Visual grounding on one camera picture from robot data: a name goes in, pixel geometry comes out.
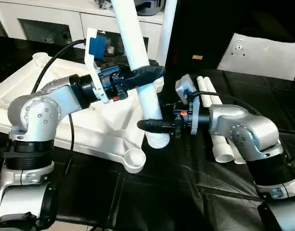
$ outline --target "round drain cup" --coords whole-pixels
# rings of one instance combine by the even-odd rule
[[[130,173],[138,173],[143,169],[146,162],[145,153],[138,148],[130,148],[125,152],[124,166]]]

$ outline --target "black cable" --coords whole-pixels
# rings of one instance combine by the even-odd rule
[[[70,145],[70,153],[68,157],[68,162],[66,169],[64,171],[64,178],[69,174],[71,166],[72,166],[72,151],[74,150],[74,143],[75,143],[75,130],[74,130],[74,123],[72,121],[72,116],[71,114],[68,115],[69,117],[69,122],[70,122],[70,129],[71,129],[71,145]]]
[[[85,39],[80,39],[80,40],[77,40],[77,41],[74,41],[70,44],[68,44],[67,46],[65,46],[62,50],[60,50],[55,56],[53,56],[49,62],[46,64],[46,66],[42,69],[41,73],[40,73],[40,76],[38,76],[37,80],[36,80],[36,83],[33,87],[33,90],[31,92],[31,94],[34,94],[36,91],[37,91],[37,88],[38,86],[40,85],[40,82],[43,78],[43,76],[45,75],[46,71],[48,70],[48,68],[51,66],[51,64],[58,58],[60,57],[65,51],[67,51],[69,48],[77,45],[77,44],[81,44],[81,43],[85,43]]]
[[[77,45],[77,44],[81,44],[84,43],[85,44],[86,40],[85,39],[80,39],[77,41],[74,41],[70,44],[68,44],[67,46],[65,46],[62,50],[60,50],[57,54],[55,54],[55,56],[53,56],[49,62],[45,65],[45,67],[42,69],[40,75],[38,76],[36,83],[33,87],[33,90],[31,92],[31,94],[34,94],[37,91],[38,86],[40,85],[40,82],[42,80],[42,78],[44,77],[46,71],[49,69],[49,67],[51,66],[51,64],[57,59],[59,58],[65,51],[67,51],[69,48]],[[71,114],[68,115],[69,117],[69,123],[70,123],[70,129],[71,129],[71,145],[70,145],[70,153],[69,153],[69,158],[68,158],[68,162],[67,162],[67,166],[66,169],[64,171],[64,175],[61,179],[61,181],[69,174],[71,166],[72,166],[72,151],[74,149],[74,142],[75,142],[75,131],[74,131],[74,123],[72,121],[72,116]]]
[[[226,95],[226,94],[221,94],[221,93],[216,93],[216,92],[209,92],[209,91],[197,91],[197,92],[192,93],[190,96],[191,96],[192,99],[194,99],[195,97],[200,96],[200,95],[224,96],[224,97],[233,99],[233,100],[239,102],[240,104],[244,105],[248,110],[252,110],[258,116],[262,116],[262,114],[257,109],[255,109],[254,107],[252,107],[251,105],[249,105],[245,101],[240,100],[240,99],[238,99],[238,98],[236,98],[234,96],[231,96],[231,95]]]

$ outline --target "white cabinet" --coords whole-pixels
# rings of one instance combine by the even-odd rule
[[[84,38],[79,12],[5,2],[0,8],[11,38],[59,45]]]
[[[138,17],[149,59],[156,59],[163,17],[163,12]],[[93,0],[0,0],[0,18],[11,38],[65,46],[91,27],[106,32],[108,52],[123,50],[114,11],[99,9]]]
[[[121,41],[120,30],[115,17],[81,13],[82,28],[86,36],[87,28],[91,27],[98,31],[105,31],[106,37],[111,37],[112,48],[116,49]],[[161,25],[154,23],[139,22],[142,36],[147,46],[147,56],[149,59],[156,59],[159,39],[161,35]]]

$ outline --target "white pipe fitting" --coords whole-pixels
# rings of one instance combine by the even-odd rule
[[[112,0],[113,9],[120,28],[121,37],[131,70],[149,65],[134,0]],[[154,84],[137,88],[144,119],[162,119]],[[169,141],[169,134],[146,132],[147,141],[152,148],[163,148]]]
[[[165,66],[167,61],[167,55],[169,50],[170,38],[172,33],[172,26],[175,16],[177,0],[167,0],[165,6],[165,12],[161,28],[161,37],[159,40],[156,61],[160,66]],[[164,85],[163,77],[154,81],[156,92],[162,91]]]
[[[209,91],[205,84],[205,79],[202,76],[197,78],[200,91]],[[213,101],[209,95],[201,95],[202,103],[204,107],[210,107]],[[234,159],[234,154],[229,144],[227,144],[226,138],[223,136],[211,135],[213,143],[213,155],[217,162],[227,163]]]
[[[208,90],[209,92],[216,92],[216,90],[215,90],[215,88],[214,88],[214,86],[213,86],[213,84],[212,84],[210,78],[205,77],[205,78],[204,78],[204,83],[205,83],[205,85],[206,85],[206,87],[207,87],[207,90]],[[223,103],[221,102],[219,96],[216,96],[216,95],[210,95],[210,98],[211,98],[213,104],[223,104]],[[230,150],[231,150],[230,152],[233,154],[234,163],[235,163],[235,164],[238,164],[238,165],[240,165],[240,164],[245,164],[245,163],[246,163],[245,160],[244,160],[243,157],[241,156],[241,154],[240,154],[238,148],[234,145],[234,143],[232,143],[230,140],[228,140],[228,143],[229,143],[229,144],[227,144],[226,139],[225,139],[224,137],[222,137],[222,138],[223,138],[222,141],[216,141],[216,143],[218,143],[218,144],[216,144],[216,145],[217,145],[217,146],[218,146],[218,145],[221,146],[221,148],[220,148],[220,147],[219,147],[219,148],[216,148],[216,149],[217,149],[216,152],[219,152],[218,154],[220,154],[220,153],[222,152],[223,155],[224,155],[224,158],[221,157],[220,159],[223,159],[223,160],[225,160],[225,159],[228,159],[228,160],[229,160],[229,159],[230,159],[230,157],[228,156],[229,152],[227,151],[227,149],[229,149],[229,148],[228,148],[228,146],[229,146],[229,147],[230,147]]]

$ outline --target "cabinet door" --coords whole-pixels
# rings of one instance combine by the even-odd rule
[[[11,38],[58,45],[84,38],[79,12],[5,2],[0,7]]]
[[[84,36],[86,36],[87,28],[91,27],[98,31],[105,31],[106,37],[110,41],[106,41],[108,52],[121,52],[123,46],[121,44],[120,30],[117,19],[101,15],[81,13],[81,21]],[[156,59],[158,43],[161,35],[161,25],[153,23],[139,22],[142,36],[147,47],[147,56],[149,59]]]

